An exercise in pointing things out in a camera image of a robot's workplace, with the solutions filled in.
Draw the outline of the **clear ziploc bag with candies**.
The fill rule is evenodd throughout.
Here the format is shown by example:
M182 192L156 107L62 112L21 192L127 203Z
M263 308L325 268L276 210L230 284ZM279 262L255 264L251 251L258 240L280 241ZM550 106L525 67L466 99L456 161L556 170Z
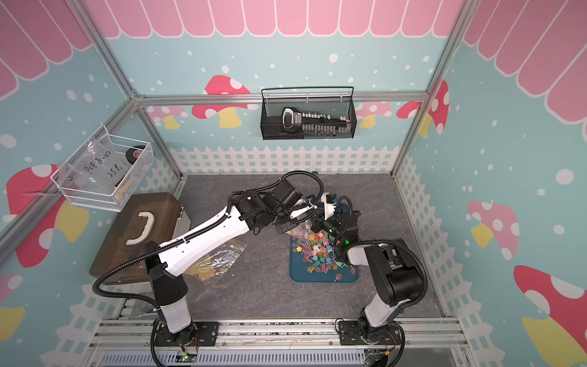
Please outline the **clear ziploc bag with candies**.
M221 278L243 254L246 246L232 239L208 252L190 266L185 275L209 283Z

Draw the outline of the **yellow duck ziploc bag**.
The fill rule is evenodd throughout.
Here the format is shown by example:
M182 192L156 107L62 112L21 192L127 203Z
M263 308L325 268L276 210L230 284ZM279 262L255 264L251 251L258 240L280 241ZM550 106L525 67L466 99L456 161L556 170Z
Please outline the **yellow duck ziploc bag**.
M324 215L309 217L303 222L301 218L294 218L286 233L295 239L309 239L310 235L316 235L323 230L324 222Z

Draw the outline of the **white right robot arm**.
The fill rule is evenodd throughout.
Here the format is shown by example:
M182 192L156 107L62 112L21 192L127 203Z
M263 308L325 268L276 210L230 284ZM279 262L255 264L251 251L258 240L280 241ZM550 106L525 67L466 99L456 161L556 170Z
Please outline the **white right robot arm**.
M327 235L336 261L365 266L375 286L375 296L354 321L340 321L336 328L342 344L399 343L400 326L394 319L426 295L428 276L418 256L402 238L361 239L360 212L347 210L326 218L322 211L311 220L314 232Z

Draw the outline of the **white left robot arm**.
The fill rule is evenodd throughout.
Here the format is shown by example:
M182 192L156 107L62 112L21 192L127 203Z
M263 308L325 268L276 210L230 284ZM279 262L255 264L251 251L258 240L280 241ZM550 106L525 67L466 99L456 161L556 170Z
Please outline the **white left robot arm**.
M313 209L315 201L323 194L323 183L318 183L316 196L304 197L287 180L297 174L296 171L285 174L266 187L232 192L226 208L213 218L162 245L150 242L151 252L101 275L93 284L93 292L104 298L133 298L153 305L168 331L174 335L194 330L183 273L204 255L246 232L257 233L275 223L294 223L291 214L298 203L305 202L305 210ZM141 261L146 264L154 298L101 289L105 280Z

